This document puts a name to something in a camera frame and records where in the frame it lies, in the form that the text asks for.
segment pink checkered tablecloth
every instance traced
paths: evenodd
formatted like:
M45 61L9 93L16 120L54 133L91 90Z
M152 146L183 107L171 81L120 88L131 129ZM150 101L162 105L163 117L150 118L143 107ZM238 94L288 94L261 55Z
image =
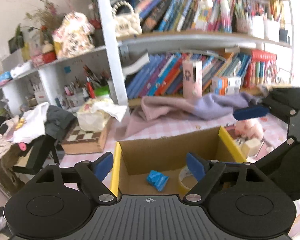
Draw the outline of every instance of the pink checkered tablecloth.
M268 114L266 117L259 119L261 125L265 130L264 138L267 142L269 142L273 147L278 147L286 140L287 136L287 124L279 120L278 118ZM168 118L162 118L162 122L155 124L143 131L126 138L125 140L136 140L136 139L157 139L160 137L169 137L176 136L180 134L190 133L197 130L204 130L216 126L225 126L227 124L231 125L236 120L232 115L227 115L221 117L219 119L204 121L195 118L191 118L190 120L172 120ZM109 131L106 145L104 148L104 152L114 152L115 148L115 131L120 124L114 120L111 129ZM95 154L81 154L81 155L65 155L63 160L61 161L60 167L73 167L76 163L89 160L95 161L99 158L103 153L95 153ZM107 187L110 186L111 173L104 179L103 184ZM76 185L66 183L66 186L76 188ZM297 215L300 217L300 200L295 202L297 207ZM291 229L291 236L294 236L296 233L300 232L300 219Z

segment green lid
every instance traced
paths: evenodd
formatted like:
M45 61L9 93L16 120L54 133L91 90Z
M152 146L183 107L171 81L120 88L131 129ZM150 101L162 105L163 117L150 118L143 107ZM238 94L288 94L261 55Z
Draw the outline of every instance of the green lid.
M110 94L109 86L104 86L101 88L96 88L94 90L94 94L99 97L99 96L105 96Z

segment cardboard box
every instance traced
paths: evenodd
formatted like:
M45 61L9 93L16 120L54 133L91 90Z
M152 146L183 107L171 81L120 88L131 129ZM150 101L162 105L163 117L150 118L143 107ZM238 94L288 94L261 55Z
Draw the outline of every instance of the cardboard box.
M179 194L182 198L184 192L179 188L178 178L181 169L186 166L188 152L196 153L206 160L238 163L246 161L224 127L160 139L120 141L116 143L110 190L116 196L119 193ZM151 170L169 176L162 192L157 191L146 181ZM183 184L188 188L192 188L196 183L193 176L183 180Z
M241 77L214 77L211 80L213 88L240 87Z
M211 86L210 92L222 96L233 95L233 94L239 94L240 87L226 87L226 88L219 89Z

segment white handbag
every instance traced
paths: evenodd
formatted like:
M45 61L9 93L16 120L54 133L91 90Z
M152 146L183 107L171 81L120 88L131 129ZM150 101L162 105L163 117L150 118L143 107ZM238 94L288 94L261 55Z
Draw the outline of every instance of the white handbag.
M117 10L121 6L127 6L131 13L117 15ZM135 13L132 6L126 1L117 2L112 8L112 14L117 37L138 35L142 33L139 14Z

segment chessboard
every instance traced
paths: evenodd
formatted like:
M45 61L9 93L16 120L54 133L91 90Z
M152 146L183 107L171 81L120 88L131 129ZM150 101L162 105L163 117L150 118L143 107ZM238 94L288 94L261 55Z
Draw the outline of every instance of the chessboard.
M112 119L108 121L101 132L86 132L81 130L75 121L65 139L61 143L66 154L86 154L102 152L111 127Z

